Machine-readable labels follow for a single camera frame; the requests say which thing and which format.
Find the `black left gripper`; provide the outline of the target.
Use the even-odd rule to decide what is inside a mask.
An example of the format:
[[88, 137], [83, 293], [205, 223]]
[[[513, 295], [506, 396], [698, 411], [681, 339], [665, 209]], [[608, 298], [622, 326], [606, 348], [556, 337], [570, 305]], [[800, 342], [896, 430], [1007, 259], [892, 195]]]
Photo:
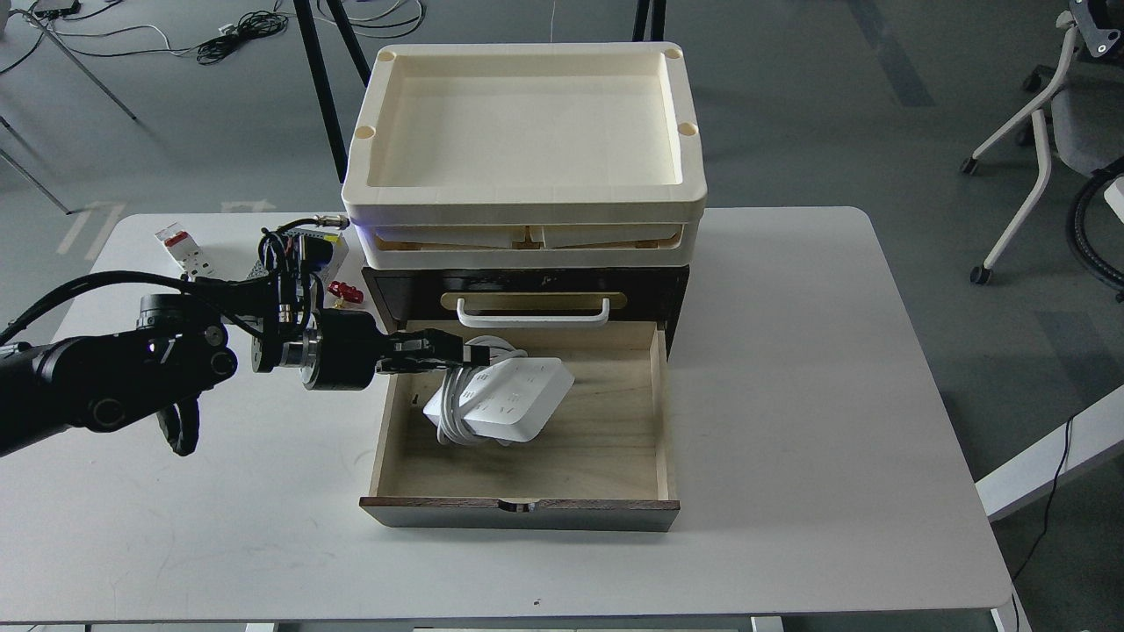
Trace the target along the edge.
[[378, 364], [399, 347], [399, 372], [413, 374], [491, 364], [490, 347], [463, 347], [461, 336], [442, 329], [400, 332], [397, 341], [378, 329], [368, 312], [312, 312], [305, 331], [302, 383], [307, 391], [362, 391]]

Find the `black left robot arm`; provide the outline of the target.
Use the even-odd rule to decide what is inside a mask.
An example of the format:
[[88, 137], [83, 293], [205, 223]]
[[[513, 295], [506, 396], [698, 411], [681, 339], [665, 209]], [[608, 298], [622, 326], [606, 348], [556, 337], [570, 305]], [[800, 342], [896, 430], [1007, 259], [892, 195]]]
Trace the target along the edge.
[[[136, 327], [33, 347], [17, 332], [107, 285], [163, 285], [140, 301]], [[377, 374], [482, 368], [484, 347], [441, 329], [383, 334], [368, 312], [321, 305], [312, 272], [274, 271], [237, 283], [132, 271], [61, 285], [3, 331], [4, 455], [67, 428], [110, 433], [155, 415], [176, 455], [199, 440], [199, 396], [235, 374], [228, 325], [250, 333], [250, 368], [300, 371], [309, 391], [361, 391]]]

